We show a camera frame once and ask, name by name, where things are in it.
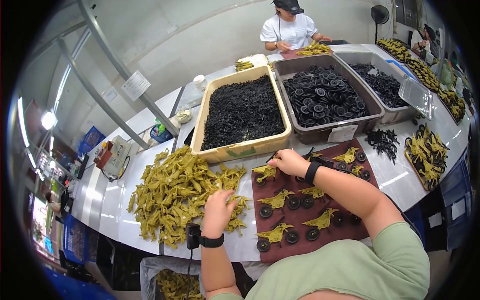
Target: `white container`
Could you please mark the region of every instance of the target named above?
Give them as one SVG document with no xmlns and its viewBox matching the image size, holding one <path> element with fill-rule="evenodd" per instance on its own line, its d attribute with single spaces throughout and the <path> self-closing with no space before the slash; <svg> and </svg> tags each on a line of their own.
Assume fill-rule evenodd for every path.
<svg viewBox="0 0 480 300">
<path fill-rule="evenodd" d="M 207 88 L 207 80 L 205 79 L 205 76 L 203 76 L 203 75 L 198 75 L 197 77 L 195 77 L 193 79 L 193 83 L 195 84 L 197 89 L 202 93 Z"/>
</svg>

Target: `wrist strap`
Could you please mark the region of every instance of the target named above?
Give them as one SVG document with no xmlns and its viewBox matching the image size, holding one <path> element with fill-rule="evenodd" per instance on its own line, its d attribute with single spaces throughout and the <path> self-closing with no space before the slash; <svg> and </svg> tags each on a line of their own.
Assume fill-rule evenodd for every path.
<svg viewBox="0 0 480 300">
<path fill-rule="evenodd" d="M 223 245 L 223 241 L 224 241 L 223 234 L 218 239 L 209 239 L 209 238 L 202 237 L 202 236 L 198 237 L 199 244 L 204 246 L 205 248 L 220 247 L 221 245 Z"/>
<path fill-rule="evenodd" d="M 309 185 L 313 185 L 313 179 L 315 178 L 315 174 L 317 172 L 318 167 L 321 164 L 318 161 L 313 161 L 310 163 L 307 169 L 307 174 L 305 174 L 305 182 Z"/>
</svg>

